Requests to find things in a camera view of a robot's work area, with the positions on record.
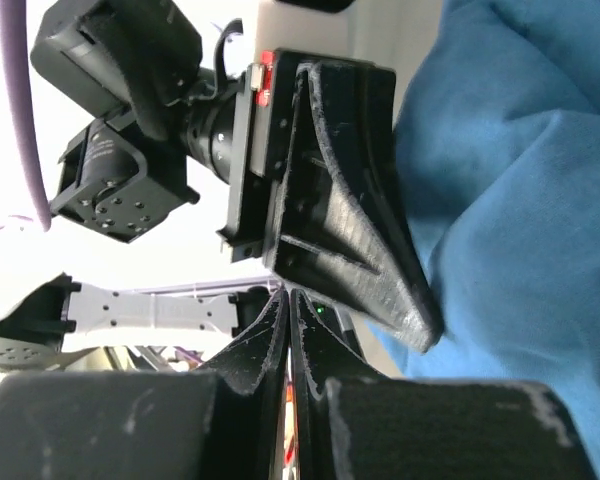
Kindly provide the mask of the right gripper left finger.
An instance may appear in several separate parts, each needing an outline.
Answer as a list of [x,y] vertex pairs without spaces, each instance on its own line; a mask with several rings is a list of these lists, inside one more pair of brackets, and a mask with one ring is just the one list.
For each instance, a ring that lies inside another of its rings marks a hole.
[[198,369],[0,383],[0,479],[278,479],[289,297]]

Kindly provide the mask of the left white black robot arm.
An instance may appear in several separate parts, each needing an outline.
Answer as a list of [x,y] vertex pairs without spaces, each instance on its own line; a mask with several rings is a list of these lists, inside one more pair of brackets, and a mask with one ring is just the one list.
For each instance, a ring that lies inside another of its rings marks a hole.
[[443,320],[405,220],[391,69],[350,57],[353,1],[262,1],[223,26],[211,67],[171,1],[58,1],[24,57],[91,116],[61,157],[54,217],[131,243],[229,188],[220,237],[284,283],[426,352]]

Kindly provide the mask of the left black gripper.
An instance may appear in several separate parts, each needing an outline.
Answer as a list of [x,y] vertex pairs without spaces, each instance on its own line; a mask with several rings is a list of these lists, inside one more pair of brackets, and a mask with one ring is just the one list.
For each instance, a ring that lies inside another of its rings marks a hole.
[[319,300],[377,322],[424,353],[443,320],[406,224],[395,168],[396,75],[371,63],[262,53],[182,122],[187,153],[229,185],[218,231],[239,262],[262,255],[274,159],[293,117],[266,229],[266,265]]

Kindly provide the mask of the blue t shirt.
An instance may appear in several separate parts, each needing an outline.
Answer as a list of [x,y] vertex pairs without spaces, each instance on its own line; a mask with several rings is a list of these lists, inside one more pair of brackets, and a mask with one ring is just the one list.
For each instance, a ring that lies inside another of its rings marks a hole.
[[600,1],[448,1],[395,127],[445,321],[410,379],[547,385],[600,478]]

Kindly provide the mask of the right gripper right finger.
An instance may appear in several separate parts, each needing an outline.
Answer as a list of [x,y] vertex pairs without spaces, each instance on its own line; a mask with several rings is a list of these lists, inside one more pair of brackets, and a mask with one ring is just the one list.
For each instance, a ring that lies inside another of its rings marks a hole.
[[367,364],[290,295],[302,479],[591,479],[570,416],[527,382],[407,381]]

